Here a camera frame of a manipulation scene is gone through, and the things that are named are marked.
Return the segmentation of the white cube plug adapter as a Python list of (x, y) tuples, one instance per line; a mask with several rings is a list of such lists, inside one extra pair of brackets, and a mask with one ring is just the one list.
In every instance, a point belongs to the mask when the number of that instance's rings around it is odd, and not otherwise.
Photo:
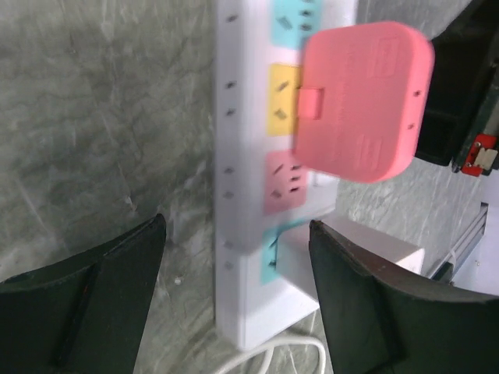
[[(423, 273), (426, 251), (423, 247), (357, 223), (336, 212), (318, 218), (326, 227), (326, 253), (319, 255), (325, 263), (331, 254), (341, 254), (356, 266), (364, 268), (373, 257), (379, 257), (412, 273)], [(278, 236), (276, 270), (290, 284), (315, 302), (319, 300), (309, 251), (310, 223), (285, 230)]]

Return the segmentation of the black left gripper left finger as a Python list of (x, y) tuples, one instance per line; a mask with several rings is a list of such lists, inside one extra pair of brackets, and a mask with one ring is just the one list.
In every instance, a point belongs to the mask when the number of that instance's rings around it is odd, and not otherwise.
[(1, 283), (3, 373), (131, 373), (166, 242), (162, 215)]

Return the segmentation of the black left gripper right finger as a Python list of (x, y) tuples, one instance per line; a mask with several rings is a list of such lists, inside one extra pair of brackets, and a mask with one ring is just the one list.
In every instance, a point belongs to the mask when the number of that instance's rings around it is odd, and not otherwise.
[(495, 373), (498, 298), (412, 273), (379, 257), (364, 268), (325, 263), (326, 227), (310, 223), (309, 251), (336, 373)]

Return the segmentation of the white multicolour power strip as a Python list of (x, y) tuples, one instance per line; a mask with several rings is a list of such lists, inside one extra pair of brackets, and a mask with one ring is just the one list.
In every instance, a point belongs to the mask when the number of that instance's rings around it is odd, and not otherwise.
[(214, 59), (215, 320), (253, 349), (317, 310), (277, 272), (279, 235), (334, 209), (338, 180), (292, 157), (301, 60), (354, 1), (219, 1)]

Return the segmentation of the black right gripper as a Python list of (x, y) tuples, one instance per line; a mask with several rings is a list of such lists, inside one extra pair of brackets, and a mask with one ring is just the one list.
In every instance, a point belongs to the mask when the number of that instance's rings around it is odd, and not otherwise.
[(416, 148), (420, 160), (479, 177), (498, 168), (498, 3), (472, 1), (432, 40), (434, 72)]

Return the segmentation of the pink plug adapter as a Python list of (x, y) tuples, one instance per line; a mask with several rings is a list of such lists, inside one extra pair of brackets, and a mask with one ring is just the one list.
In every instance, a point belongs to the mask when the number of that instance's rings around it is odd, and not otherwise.
[(416, 153), (434, 48), (395, 21), (314, 34), (303, 51), (293, 153), (358, 183), (401, 174)]

